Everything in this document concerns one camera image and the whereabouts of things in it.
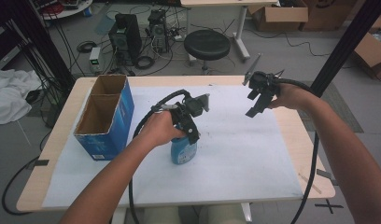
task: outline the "forearm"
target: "forearm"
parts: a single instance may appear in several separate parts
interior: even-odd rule
[[[381,170],[364,144],[320,99],[307,102],[332,171],[356,220],[381,216]]]
[[[135,138],[79,194],[61,223],[107,223],[141,161],[154,148]]]

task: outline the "black stool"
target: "black stool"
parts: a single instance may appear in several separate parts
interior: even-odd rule
[[[187,35],[184,40],[185,50],[193,57],[203,60],[203,73],[207,73],[207,62],[221,59],[229,54],[229,39],[213,30],[198,30]]]

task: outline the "human hand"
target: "human hand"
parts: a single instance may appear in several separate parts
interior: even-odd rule
[[[152,114],[139,135],[146,137],[154,147],[164,145],[173,138],[185,136],[182,131],[174,127],[169,111]]]
[[[320,99],[309,91],[305,91],[300,87],[290,84],[280,84],[280,93],[273,100],[268,108],[277,108],[284,106],[289,109],[300,109],[307,112],[311,103]]]

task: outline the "towel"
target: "towel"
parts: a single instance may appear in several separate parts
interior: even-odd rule
[[[41,87],[35,71],[0,70],[0,124],[6,124],[26,115],[31,106],[25,101],[28,92]]]

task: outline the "gray floor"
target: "gray floor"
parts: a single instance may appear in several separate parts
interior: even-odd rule
[[[60,20],[64,33],[76,55],[76,46],[82,41],[92,40],[98,43],[101,39],[107,40],[107,36],[97,35],[94,29],[108,11],[109,7],[110,6],[105,7],[99,5],[96,8],[96,11],[99,11],[99,13],[89,18],[85,18],[79,14]],[[228,13],[220,13],[221,10],[227,10]],[[225,29],[232,19],[236,19],[234,24],[228,29],[227,34],[231,34],[237,27],[238,10],[239,8],[237,7],[230,7],[229,9],[194,8],[192,10],[192,23]],[[246,21],[245,29],[243,32],[243,40],[251,57],[255,58],[258,53],[263,53],[257,66],[258,70],[276,73],[285,69],[283,77],[312,81],[328,59],[327,56],[312,56],[307,45],[291,47],[283,35],[275,38],[258,37],[252,33],[252,31],[255,31],[255,28],[251,21]],[[288,37],[291,44],[299,44],[307,41],[310,42],[311,49],[315,54],[325,54],[333,50],[343,34],[344,29],[345,28],[336,32],[293,32],[288,33]],[[69,63],[68,54],[64,48],[62,39],[57,34],[55,26],[52,25],[49,30],[63,58]],[[273,33],[260,34],[265,36],[275,35]],[[201,74],[200,64],[197,63],[193,67],[189,67],[185,60],[185,50],[180,43],[175,43],[173,50],[175,60],[170,62],[162,71],[153,74],[153,76],[193,76]],[[105,54],[106,60],[110,60],[110,55],[110,53]],[[85,73],[90,73],[88,57],[89,55],[82,54],[78,59],[78,63]],[[163,54],[163,57],[169,58],[170,54]],[[243,63],[238,58],[237,49],[232,48],[227,58],[212,62],[210,67],[213,70],[213,75],[243,75],[252,61],[253,60],[248,60]],[[163,67],[167,62],[167,60],[161,58],[147,71],[134,71],[138,75],[143,75]],[[333,83],[342,94],[364,130],[364,133],[360,133],[358,136],[367,148],[370,149],[381,166],[381,82],[370,79],[351,59],[346,62],[345,67],[350,68],[341,69]],[[27,64],[20,55],[9,63],[6,69],[29,71],[31,66]],[[73,73],[79,73],[79,69],[74,67]],[[40,141],[48,132],[49,129],[44,126],[43,121],[39,117],[24,117],[18,121],[0,125],[0,201],[5,186],[10,178],[14,176],[26,162],[40,153]],[[325,167],[330,171],[322,148],[319,151],[319,156],[323,160]],[[19,199],[30,173],[31,168],[22,172],[9,189],[7,204],[11,210],[15,210],[16,202]],[[253,223],[289,223],[299,203],[300,202],[253,203],[251,205]],[[336,196],[330,199],[330,203],[342,205],[344,208],[333,208],[332,214],[326,207],[316,207],[316,203],[326,203],[326,201],[309,200],[301,214],[299,223],[353,223],[345,199],[339,188],[336,187]],[[200,211],[199,206],[195,208],[197,212]],[[36,212],[18,217],[7,214],[0,204],[0,224],[54,223],[59,220],[62,214],[63,211]],[[181,208],[180,214],[184,223],[196,223],[198,219],[191,207]],[[126,218],[126,223],[133,222],[130,218]]]

